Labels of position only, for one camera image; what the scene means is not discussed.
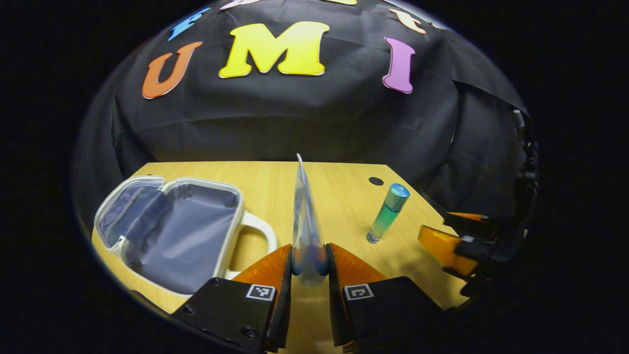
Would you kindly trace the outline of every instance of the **green liquid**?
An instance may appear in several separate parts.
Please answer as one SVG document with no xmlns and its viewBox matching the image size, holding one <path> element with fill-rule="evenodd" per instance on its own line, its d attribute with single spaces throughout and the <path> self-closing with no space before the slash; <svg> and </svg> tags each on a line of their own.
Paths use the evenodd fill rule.
<svg viewBox="0 0 629 354">
<path fill-rule="evenodd" d="M 393 224 L 393 221 L 396 217 L 398 217 L 399 212 L 394 212 L 391 210 L 385 203 L 382 204 L 382 208 L 380 208 L 380 212 L 376 217 L 376 221 L 371 226 L 371 230 L 367 234 L 367 240 L 370 243 L 376 243 L 380 241 L 380 239 L 384 236 L 384 233 L 387 232 L 389 226 Z"/>
</svg>

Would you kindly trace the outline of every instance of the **blue bottle cap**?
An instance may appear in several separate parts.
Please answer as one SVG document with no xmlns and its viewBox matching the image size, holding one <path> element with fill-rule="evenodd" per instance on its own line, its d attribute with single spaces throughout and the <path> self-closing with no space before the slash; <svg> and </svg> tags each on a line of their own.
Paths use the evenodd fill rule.
<svg viewBox="0 0 629 354">
<path fill-rule="evenodd" d="M 389 187 L 389 193 L 387 193 L 384 203 L 389 209 L 397 213 L 402 210 L 404 203 L 406 203 L 410 196 L 410 192 L 403 185 L 393 183 L 391 187 Z"/>
</svg>

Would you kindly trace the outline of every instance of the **foam letter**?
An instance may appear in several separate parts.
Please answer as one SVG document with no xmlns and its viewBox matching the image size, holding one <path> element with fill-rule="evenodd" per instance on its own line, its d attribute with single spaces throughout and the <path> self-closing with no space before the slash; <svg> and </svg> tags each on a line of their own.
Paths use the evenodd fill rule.
<svg viewBox="0 0 629 354">
<path fill-rule="evenodd" d="M 158 83 L 157 80 L 159 78 L 160 72 L 162 72 L 164 62 L 166 62 L 166 59 L 170 58 L 172 53 L 164 54 L 161 57 L 153 60 L 151 64 L 148 65 L 147 76 L 144 78 L 144 84 L 142 85 L 142 96 L 144 96 L 144 98 L 152 99 L 158 96 L 162 96 L 163 94 L 167 94 L 168 92 L 170 92 L 170 90 L 174 89 L 175 86 L 179 84 L 179 81 L 181 81 L 181 78 L 184 77 L 184 73 L 186 72 L 186 68 L 188 67 L 188 62 L 190 61 L 192 52 L 201 44 L 202 42 L 194 42 L 181 47 L 177 51 L 179 57 L 177 58 L 177 62 L 175 62 L 175 67 L 172 70 L 172 74 L 170 74 L 170 77 L 162 83 Z"/>
<path fill-rule="evenodd" d="M 234 42 L 227 65 L 218 75 L 222 78 L 246 76 L 251 72 L 247 54 L 260 72 L 268 72 L 286 52 L 286 59 L 277 65 L 283 74 L 322 75 L 325 67 L 319 62 L 319 48 L 323 32 L 330 26 L 311 21 L 301 21 L 290 26 L 277 38 L 262 23 L 238 27 L 230 32 Z"/>
<path fill-rule="evenodd" d="M 325 0 L 325 1 L 329 1 L 331 3 L 339 3 L 339 4 L 343 4 L 343 5 L 356 5 L 356 4 L 358 4 L 358 1 L 356 1 L 356 0 Z"/>
<path fill-rule="evenodd" d="M 389 9 L 389 10 L 398 16 L 398 20 L 402 23 L 402 25 L 407 26 L 408 28 L 412 29 L 415 32 L 419 32 L 422 35 L 426 34 L 426 31 L 417 27 L 417 25 L 421 25 L 421 22 L 419 20 L 412 18 L 411 15 L 409 15 L 408 13 L 405 13 L 399 10 L 393 10 L 393 9 Z"/>
<path fill-rule="evenodd" d="M 182 23 L 179 23 L 177 26 L 172 28 L 172 33 L 170 34 L 170 37 L 166 40 L 166 42 L 168 42 L 169 40 L 175 38 L 176 36 L 178 36 L 181 32 L 187 30 L 188 28 L 192 27 L 192 25 L 194 24 L 194 22 L 196 20 L 199 19 L 199 17 L 201 17 L 201 15 L 209 10 L 210 8 L 206 8 L 203 9 L 199 12 L 197 12 L 196 14 L 188 17 L 187 19 L 185 19 Z"/>
<path fill-rule="evenodd" d="M 391 63 L 389 74 L 382 78 L 382 83 L 390 89 L 403 93 L 413 92 L 410 76 L 411 56 L 415 54 L 415 49 L 393 38 L 384 37 L 384 40 L 391 46 Z"/>
<path fill-rule="evenodd" d="M 253 4 L 253 3 L 257 3 L 258 1 L 260 1 L 260 0 L 234 0 L 234 1 L 230 2 L 227 5 L 223 5 L 221 7 L 221 10 L 231 9 L 231 8 L 233 8 L 235 6 L 238 6 L 238 5 Z"/>
</svg>

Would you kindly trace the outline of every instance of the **letter i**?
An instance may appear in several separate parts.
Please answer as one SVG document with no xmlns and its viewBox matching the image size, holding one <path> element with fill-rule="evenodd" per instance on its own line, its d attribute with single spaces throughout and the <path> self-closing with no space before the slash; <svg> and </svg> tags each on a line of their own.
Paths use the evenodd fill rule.
<svg viewBox="0 0 629 354">
<path fill-rule="evenodd" d="M 411 56 L 415 54 L 415 50 L 408 44 L 390 37 L 384 37 L 384 40 L 391 46 L 391 63 L 389 65 L 389 74 L 382 78 L 382 83 L 396 91 L 403 93 L 413 92 L 410 76 Z"/>
</svg>

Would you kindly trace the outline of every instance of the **black background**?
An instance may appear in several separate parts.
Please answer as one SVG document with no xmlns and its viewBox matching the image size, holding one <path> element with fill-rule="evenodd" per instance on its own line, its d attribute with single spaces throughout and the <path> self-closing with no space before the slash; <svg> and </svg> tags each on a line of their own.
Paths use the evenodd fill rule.
<svg viewBox="0 0 629 354">
<path fill-rule="evenodd" d="M 3 5 L 9 17 L 3 122 L 10 164 L 2 337 L 11 352 L 217 352 L 146 311 L 91 256 L 67 195 L 70 153 L 91 98 L 133 49 L 204 1 Z M 512 80 L 540 144 L 530 236 L 452 333 L 461 352 L 620 352 L 619 165 L 626 42 L 615 5 L 415 2 L 476 44 Z M 615 205 L 605 197 L 614 197 Z"/>
</svg>

